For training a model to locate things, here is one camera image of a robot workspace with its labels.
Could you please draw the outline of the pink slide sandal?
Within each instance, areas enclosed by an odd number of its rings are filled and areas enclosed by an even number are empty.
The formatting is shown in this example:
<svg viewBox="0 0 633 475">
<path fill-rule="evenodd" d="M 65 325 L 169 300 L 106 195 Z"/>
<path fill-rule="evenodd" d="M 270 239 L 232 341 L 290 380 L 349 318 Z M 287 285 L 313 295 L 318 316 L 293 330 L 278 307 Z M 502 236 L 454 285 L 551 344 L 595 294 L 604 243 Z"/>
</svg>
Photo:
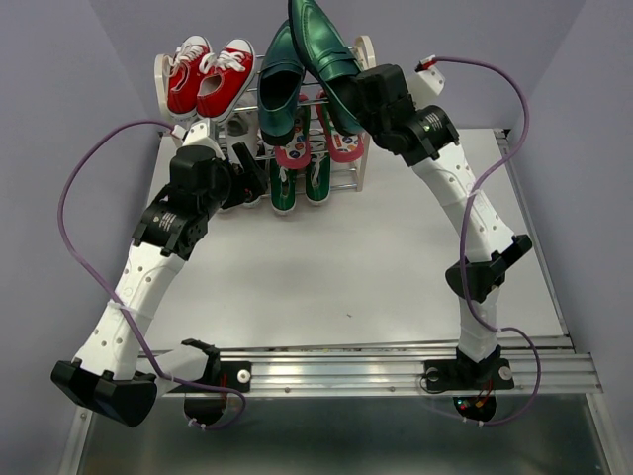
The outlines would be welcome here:
<svg viewBox="0 0 633 475">
<path fill-rule="evenodd" d="M 311 107 L 300 106 L 295 113 L 290 141 L 285 145 L 274 147 L 278 165 L 290 170 L 301 170 L 308 166 L 312 158 L 310 124 Z"/>
<path fill-rule="evenodd" d="M 364 154 L 361 134 L 345 136 L 334 126 L 326 103 L 316 104 L 316 113 L 323 129 L 324 151 L 337 163 L 350 163 Z"/>
</svg>

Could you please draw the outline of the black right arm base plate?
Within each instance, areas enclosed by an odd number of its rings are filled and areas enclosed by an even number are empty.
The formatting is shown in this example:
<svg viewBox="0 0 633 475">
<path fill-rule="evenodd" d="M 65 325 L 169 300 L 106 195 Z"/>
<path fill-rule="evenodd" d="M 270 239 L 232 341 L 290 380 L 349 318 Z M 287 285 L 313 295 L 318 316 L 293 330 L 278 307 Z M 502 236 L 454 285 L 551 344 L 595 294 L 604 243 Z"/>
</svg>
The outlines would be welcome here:
<svg viewBox="0 0 633 475">
<path fill-rule="evenodd" d="M 423 362 L 426 388 L 433 392 L 478 392 L 492 383 L 493 390 L 511 390 L 514 380 L 511 372 L 501 376 L 502 368 L 509 363 L 502 358 L 490 364 L 472 363 L 470 360 L 431 359 Z"/>
</svg>

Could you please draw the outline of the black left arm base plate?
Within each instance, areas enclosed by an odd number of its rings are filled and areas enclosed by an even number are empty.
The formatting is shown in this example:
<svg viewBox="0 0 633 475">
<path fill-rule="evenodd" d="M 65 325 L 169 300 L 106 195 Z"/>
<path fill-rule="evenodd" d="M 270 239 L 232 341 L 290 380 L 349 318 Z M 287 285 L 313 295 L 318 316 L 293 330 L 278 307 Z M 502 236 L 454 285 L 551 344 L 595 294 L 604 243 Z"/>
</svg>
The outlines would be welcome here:
<svg viewBox="0 0 633 475">
<path fill-rule="evenodd" d="M 198 383 L 231 388 L 241 393 L 250 391 L 252 364 L 250 361 L 221 361 L 209 363 Z"/>
</svg>

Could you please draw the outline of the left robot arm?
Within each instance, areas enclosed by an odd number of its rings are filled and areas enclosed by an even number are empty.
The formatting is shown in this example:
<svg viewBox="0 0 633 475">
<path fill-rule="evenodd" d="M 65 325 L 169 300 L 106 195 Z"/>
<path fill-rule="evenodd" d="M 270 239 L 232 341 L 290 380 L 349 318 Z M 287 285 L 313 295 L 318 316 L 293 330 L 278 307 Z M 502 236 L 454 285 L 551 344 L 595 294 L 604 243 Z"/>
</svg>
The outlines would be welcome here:
<svg viewBox="0 0 633 475">
<path fill-rule="evenodd" d="M 178 387 L 216 393 L 210 415 L 190 415 L 200 429 L 225 428 L 245 409 L 245 397 L 229 386 L 221 353 L 188 338 L 156 356 L 145 335 L 176 275 L 208 232 L 218 209 L 262 194 L 266 175 L 248 147 L 233 145 L 234 166 L 208 145 L 183 145 L 169 163 L 169 181 L 143 211 L 123 274 L 95 329 L 69 361 L 55 363 L 50 379 L 72 402 L 135 428 L 156 400 Z"/>
</svg>

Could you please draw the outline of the dark green loafer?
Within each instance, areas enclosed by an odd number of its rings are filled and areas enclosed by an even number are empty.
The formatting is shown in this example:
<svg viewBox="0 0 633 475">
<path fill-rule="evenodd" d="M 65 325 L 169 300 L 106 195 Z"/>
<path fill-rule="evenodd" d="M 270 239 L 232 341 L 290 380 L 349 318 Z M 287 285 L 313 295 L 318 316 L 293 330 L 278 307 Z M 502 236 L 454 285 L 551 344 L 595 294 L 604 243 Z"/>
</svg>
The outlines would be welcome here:
<svg viewBox="0 0 633 475">
<path fill-rule="evenodd" d="M 291 141 L 305 74 L 286 20 L 266 50 L 258 75 L 258 119 L 266 143 L 284 146 Z"/>
<path fill-rule="evenodd" d="M 316 1 L 290 0 L 288 19 L 298 58 L 326 93 L 336 129 L 345 136 L 361 133 L 357 59 Z"/>
</svg>

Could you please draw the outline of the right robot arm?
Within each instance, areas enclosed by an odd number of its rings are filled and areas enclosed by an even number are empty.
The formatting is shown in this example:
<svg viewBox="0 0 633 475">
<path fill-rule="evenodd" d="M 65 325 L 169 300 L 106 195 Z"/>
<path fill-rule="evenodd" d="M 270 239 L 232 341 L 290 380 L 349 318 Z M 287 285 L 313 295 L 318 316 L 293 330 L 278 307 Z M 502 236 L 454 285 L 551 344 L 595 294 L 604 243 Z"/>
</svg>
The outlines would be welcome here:
<svg viewBox="0 0 633 475">
<path fill-rule="evenodd" d="M 459 259 L 445 279 L 459 300 L 456 355 L 424 364 L 432 392 L 513 386 L 501 357 L 497 301 L 506 271 L 532 248 L 516 234 L 481 189 L 457 129 L 439 107 L 415 105 L 402 70 L 373 67 L 353 81 L 360 95 L 358 119 L 375 143 L 404 159 L 444 211 L 459 236 Z"/>
</svg>

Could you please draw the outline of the green canvas sneaker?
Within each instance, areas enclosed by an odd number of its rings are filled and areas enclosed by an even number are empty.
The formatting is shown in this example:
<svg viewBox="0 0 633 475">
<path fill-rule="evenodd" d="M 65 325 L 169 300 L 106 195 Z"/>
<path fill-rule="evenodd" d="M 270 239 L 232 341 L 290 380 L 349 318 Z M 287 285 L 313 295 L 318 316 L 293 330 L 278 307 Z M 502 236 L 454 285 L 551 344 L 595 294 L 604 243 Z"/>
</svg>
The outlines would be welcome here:
<svg viewBox="0 0 633 475">
<path fill-rule="evenodd" d="M 327 152 L 313 153 L 305 172 L 305 193 L 313 206 L 320 206 L 328 200 L 330 172 L 330 155 Z"/>
<path fill-rule="evenodd" d="M 276 215 L 286 216 L 296 205 L 297 171 L 279 165 L 270 164 L 270 200 Z"/>
</svg>

